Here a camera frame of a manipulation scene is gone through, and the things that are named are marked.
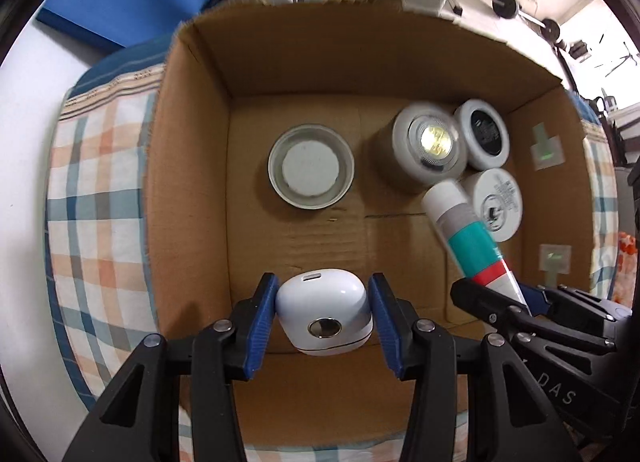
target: white bowl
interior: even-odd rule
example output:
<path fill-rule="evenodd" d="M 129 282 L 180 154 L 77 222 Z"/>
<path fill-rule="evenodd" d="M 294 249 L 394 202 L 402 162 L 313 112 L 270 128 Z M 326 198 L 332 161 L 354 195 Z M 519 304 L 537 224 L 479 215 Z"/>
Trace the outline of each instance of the white bowl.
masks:
<path fill-rule="evenodd" d="M 335 204 L 351 187 L 354 169 L 347 142 L 320 124 L 287 130 L 271 148 L 268 160 L 274 190 L 300 209 Z"/>

